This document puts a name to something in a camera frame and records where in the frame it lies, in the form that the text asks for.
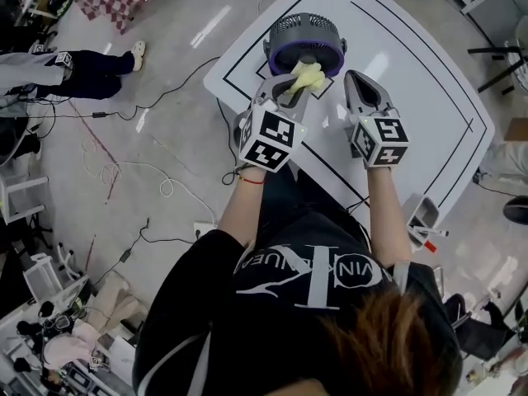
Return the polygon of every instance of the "person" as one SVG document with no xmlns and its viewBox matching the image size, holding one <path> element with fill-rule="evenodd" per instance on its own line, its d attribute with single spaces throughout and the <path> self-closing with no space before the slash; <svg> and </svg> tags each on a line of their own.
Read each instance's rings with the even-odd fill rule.
<svg viewBox="0 0 528 396">
<path fill-rule="evenodd" d="M 137 394 L 453 394 L 460 349 L 432 269 L 410 262 L 390 169 L 366 173 L 371 242 L 302 170 L 238 174 L 152 304 Z"/>
<path fill-rule="evenodd" d="M 69 51 L 73 69 L 55 64 L 57 54 L 0 54 L 0 95 L 30 93 L 45 98 L 60 97 L 103 100 L 121 89 L 120 76 L 139 71 L 143 66 L 146 45 L 135 43 L 122 56 L 95 51 Z"/>
</svg>

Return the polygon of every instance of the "right forearm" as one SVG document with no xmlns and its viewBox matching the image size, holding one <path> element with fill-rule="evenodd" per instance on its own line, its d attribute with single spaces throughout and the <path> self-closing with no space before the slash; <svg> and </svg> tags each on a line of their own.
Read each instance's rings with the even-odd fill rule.
<svg viewBox="0 0 528 396">
<path fill-rule="evenodd" d="M 384 266 L 410 260 L 411 243 L 391 171 L 386 167 L 371 168 L 367 177 L 373 255 Z"/>
</svg>

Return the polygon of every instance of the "concrete floor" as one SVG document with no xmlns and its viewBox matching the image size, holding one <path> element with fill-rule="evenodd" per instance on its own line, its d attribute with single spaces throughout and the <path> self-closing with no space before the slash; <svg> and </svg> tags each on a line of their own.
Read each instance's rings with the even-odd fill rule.
<svg viewBox="0 0 528 396">
<path fill-rule="evenodd" d="M 475 88 L 488 77 L 489 61 L 466 52 L 470 47 L 487 43 L 450 5 L 456 5 L 456 1 L 394 1 L 429 30 Z M 262 6 L 265 8 L 272 2 L 265 0 Z M 226 5 L 232 8 L 229 14 L 193 49 L 189 44 L 193 37 Z M 120 35 L 106 18 L 89 21 L 73 5 L 59 23 L 54 45 L 60 50 L 102 52 L 111 43 L 110 54 L 122 54 L 136 40 L 148 41 L 144 69 L 127 77 L 117 96 L 107 101 L 75 101 L 82 115 L 119 110 L 130 116 L 135 104 L 152 104 L 162 92 L 179 85 L 198 65 L 221 55 L 252 23 L 256 11 L 257 0 L 150 0 L 128 32 Z M 220 179 L 233 167 L 233 159 L 216 101 L 201 82 L 206 71 L 207 68 L 202 69 L 181 91 L 155 106 L 145 116 L 139 133 L 136 130 L 139 116 L 129 122 L 117 116 L 85 121 L 63 118 L 57 120 L 53 132 L 44 140 L 40 165 L 32 168 L 33 174 L 41 171 L 49 176 L 49 187 L 38 196 L 47 206 L 43 223 L 53 226 L 57 242 L 77 253 L 81 267 L 85 266 L 95 237 L 87 267 L 94 280 L 119 260 L 147 218 L 150 218 L 150 228 L 145 231 L 148 238 L 193 240 L 193 222 L 209 221 L 210 217 L 179 186 L 173 196 L 161 196 L 163 175 L 150 167 L 123 166 L 123 176 L 113 190 L 101 183 L 101 178 L 95 175 L 111 159 L 100 146 L 96 151 L 87 126 L 115 160 L 152 163 L 184 182 L 221 216 L 231 189 L 223 186 Z M 497 141 L 511 117 L 525 115 L 522 98 L 513 94 L 501 97 L 497 94 L 500 89 L 481 96 L 496 122 Z M 72 115 L 73 108 L 64 103 L 57 112 Z M 50 123 L 46 121 L 40 134 Z M 89 172 L 83 166 L 83 146 Z M 513 193 L 523 191 L 493 181 L 486 184 Z M 434 239 L 438 253 L 416 254 L 420 262 L 441 264 L 446 291 L 464 294 L 469 306 L 495 287 L 502 292 L 504 307 L 526 282 L 528 233 L 526 228 L 509 223 L 502 216 L 502 207 L 508 199 L 468 185 L 442 225 L 451 235 Z M 187 248 L 185 243 L 140 241 L 126 264 L 115 269 L 130 282 L 132 293 L 148 304 Z"/>
</svg>

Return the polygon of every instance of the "red string bracelet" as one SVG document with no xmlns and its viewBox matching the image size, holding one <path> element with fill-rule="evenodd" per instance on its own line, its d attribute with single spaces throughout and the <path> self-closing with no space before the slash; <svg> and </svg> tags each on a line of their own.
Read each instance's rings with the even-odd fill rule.
<svg viewBox="0 0 528 396">
<path fill-rule="evenodd" d="M 249 179 L 240 176 L 240 174 L 238 174 L 238 179 L 244 182 L 252 183 L 253 185 L 264 185 L 264 181 L 250 181 Z"/>
</svg>

